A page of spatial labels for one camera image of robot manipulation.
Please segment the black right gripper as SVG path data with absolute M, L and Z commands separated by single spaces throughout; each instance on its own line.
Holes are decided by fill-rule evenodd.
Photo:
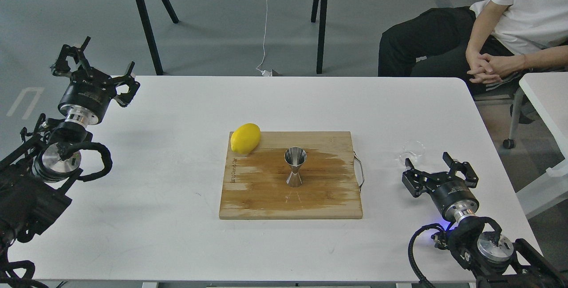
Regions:
M 414 198 L 428 193 L 445 221 L 459 222 L 479 208 L 479 201 L 470 191 L 477 187 L 479 178 L 469 162 L 459 162 L 448 152 L 443 153 L 442 159 L 449 168 L 448 173 L 427 173 L 406 166 L 402 182 Z

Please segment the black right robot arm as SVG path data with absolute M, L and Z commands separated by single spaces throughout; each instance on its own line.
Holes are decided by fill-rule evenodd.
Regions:
M 413 197 L 430 195 L 445 221 L 425 225 L 410 238 L 410 267 L 422 286 L 432 288 L 414 259 L 414 241 L 424 231 L 436 230 L 431 236 L 440 250 L 448 250 L 453 258 L 475 276 L 477 288 L 565 288 L 567 278 L 556 270 L 526 240 L 509 240 L 501 226 L 490 217 L 475 215 L 479 202 L 471 192 L 478 178 L 468 162 L 458 162 L 448 154 L 442 156 L 449 171 L 427 173 L 416 169 L 408 157 L 402 182 Z

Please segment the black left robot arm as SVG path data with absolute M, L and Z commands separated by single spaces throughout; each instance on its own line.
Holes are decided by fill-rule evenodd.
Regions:
M 54 76 L 65 76 L 69 85 L 58 110 L 63 118 L 41 114 L 34 130 L 20 131 L 22 144 L 0 165 L 1 282 L 12 288 L 44 288 L 33 279 L 32 261 L 8 259 L 16 242 L 28 243 L 44 233 L 71 205 L 67 191 L 75 181 L 93 181 L 112 169 L 107 146 L 93 141 L 88 126 L 102 122 L 111 101 L 121 107 L 132 102 L 140 83 L 130 62 L 122 76 L 110 76 L 91 66 L 81 47 L 63 45 L 51 66 Z

